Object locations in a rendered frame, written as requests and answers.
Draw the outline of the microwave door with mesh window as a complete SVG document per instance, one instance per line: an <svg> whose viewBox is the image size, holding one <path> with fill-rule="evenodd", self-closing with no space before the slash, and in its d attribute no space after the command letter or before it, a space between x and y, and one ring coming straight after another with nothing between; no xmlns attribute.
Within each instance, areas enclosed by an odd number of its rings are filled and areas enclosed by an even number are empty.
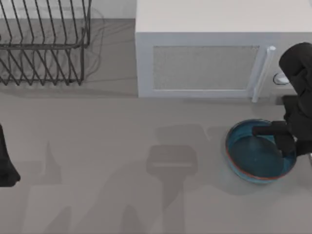
<svg viewBox="0 0 312 234"><path fill-rule="evenodd" d="M249 98L264 60L234 35L136 33L141 98Z"/></svg>

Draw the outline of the white microwave knob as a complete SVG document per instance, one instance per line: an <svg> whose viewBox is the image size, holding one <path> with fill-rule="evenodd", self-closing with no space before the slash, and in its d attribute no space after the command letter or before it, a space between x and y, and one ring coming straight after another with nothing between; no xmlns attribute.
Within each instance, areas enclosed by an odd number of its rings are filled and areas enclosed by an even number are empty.
<svg viewBox="0 0 312 234"><path fill-rule="evenodd" d="M290 83L288 78L285 76L284 73L277 73L273 77L273 83L275 85L287 85Z"/></svg>

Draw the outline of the pale microwave oven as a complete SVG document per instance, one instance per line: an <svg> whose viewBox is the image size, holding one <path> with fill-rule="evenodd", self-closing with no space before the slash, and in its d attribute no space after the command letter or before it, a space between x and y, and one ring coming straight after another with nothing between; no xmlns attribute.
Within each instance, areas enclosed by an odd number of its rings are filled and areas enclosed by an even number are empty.
<svg viewBox="0 0 312 234"><path fill-rule="evenodd" d="M237 36L276 51L260 98L293 94L275 85L281 55L292 45L312 43L312 0L137 0L136 33L205 33Z"/></svg>

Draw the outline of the blue bowl with orange rim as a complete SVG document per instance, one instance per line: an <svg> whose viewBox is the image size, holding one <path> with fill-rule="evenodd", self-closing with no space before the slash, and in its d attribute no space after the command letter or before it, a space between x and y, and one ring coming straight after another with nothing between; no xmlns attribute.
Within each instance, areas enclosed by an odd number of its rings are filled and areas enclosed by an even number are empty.
<svg viewBox="0 0 312 234"><path fill-rule="evenodd" d="M296 150L284 153L273 135L253 135L254 127L273 127L277 122L248 119L226 135L225 150L230 168L243 180L268 184L288 174L296 164Z"/></svg>

